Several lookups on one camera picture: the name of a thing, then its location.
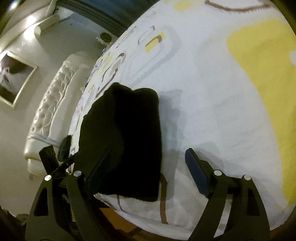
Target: black fabric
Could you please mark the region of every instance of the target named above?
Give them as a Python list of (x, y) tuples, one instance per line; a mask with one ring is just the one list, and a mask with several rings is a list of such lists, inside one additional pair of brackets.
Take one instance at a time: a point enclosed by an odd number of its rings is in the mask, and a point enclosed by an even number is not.
[(71, 147), (71, 139), (72, 136), (66, 136), (59, 147), (59, 153), (57, 155), (57, 159), (59, 162), (64, 162), (68, 157), (70, 153), (70, 147)]
[(25, 241), (27, 214), (14, 217), (0, 206), (0, 235), (1, 240)]
[(75, 170), (109, 152), (99, 193), (157, 200), (162, 158), (158, 104), (152, 89), (132, 91), (114, 83), (84, 116)]

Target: black cloth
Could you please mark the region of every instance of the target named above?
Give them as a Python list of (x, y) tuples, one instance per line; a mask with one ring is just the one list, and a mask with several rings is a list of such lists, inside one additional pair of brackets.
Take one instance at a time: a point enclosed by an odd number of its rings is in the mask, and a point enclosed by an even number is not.
[(68, 157), (70, 153), (70, 147), (71, 147), (71, 139), (72, 136), (66, 136), (59, 147), (59, 153), (57, 155), (57, 159), (59, 162), (64, 162)]
[(156, 201), (162, 158), (158, 105), (152, 89), (112, 84), (83, 118), (74, 170), (93, 168), (108, 153), (98, 192)]

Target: white duvet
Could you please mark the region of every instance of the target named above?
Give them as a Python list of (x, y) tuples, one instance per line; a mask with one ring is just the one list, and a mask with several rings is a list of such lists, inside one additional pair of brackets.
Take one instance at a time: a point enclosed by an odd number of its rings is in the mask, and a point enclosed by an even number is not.
[(74, 154), (83, 116), (112, 83), (154, 89), (163, 142), (159, 201), (96, 197), (144, 230), (188, 239), (207, 204), (185, 164), (193, 148), (226, 175), (251, 176), (270, 228), (283, 224), (296, 198), (295, 51), (293, 31), (269, 1), (156, 3), (96, 62), (69, 134)]

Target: black and white photo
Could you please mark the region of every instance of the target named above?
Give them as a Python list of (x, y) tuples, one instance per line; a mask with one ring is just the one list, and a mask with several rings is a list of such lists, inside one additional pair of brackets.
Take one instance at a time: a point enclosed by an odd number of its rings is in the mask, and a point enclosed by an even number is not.
[(7, 52), (0, 60), (0, 97), (2, 102), (15, 107), (16, 102), (36, 66)]

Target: white wall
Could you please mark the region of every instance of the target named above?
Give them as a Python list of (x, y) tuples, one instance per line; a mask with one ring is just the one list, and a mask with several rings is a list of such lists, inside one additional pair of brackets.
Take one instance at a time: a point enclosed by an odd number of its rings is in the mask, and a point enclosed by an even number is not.
[(39, 9), (38, 11), (32, 13), (31, 15), (23, 18), (21, 21), (17, 22), (17, 24), (11, 26), (11, 28), (7, 29), (5, 33), (2, 33), (0, 36), (0, 53), (29, 26), (40, 20), (45, 19), (47, 9), (48, 6)]
[(37, 10), (44, 8), (50, 4), (51, 0), (26, 0), (21, 6), (19, 6), (12, 14), (2, 34), (5, 34), (18, 22), (33, 14)]
[(23, 148), (43, 94), (70, 54), (84, 50), (99, 58), (103, 49), (96, 40), (97, 33), (71, 19), (50, 27), (38, 39), (30, 31), (24, 32), (7, 50), (39, 68), (14, 110), (0, 102), (0, 204), (13, 214), (29, 213), (42, 180), (36, 176), (29, 180)]
[(71, 19), (74, 20), (75, 22), (83, 25), (84, 27), (90, 29), (93, 32), (98, 33), (98, 35), (100, 35), (102, 32), (106, 32), (109, 33), (112, 37), (112, 42), (114, 43), (118, 38), (110, 33), (109, 31), (107, 31), (106, 29), (104, 29), (103, 27), (97, 25), (96, 23), (94, 23), (93, 21), (87, 19), (86, 17), (75, 13), (69, 9), (63, 8), (63, 7), (57, 7), (57, 10), (55, 11), (55, 14), (60, 15), (60, 18), (67, 18), (69, 16), (71, 16)]

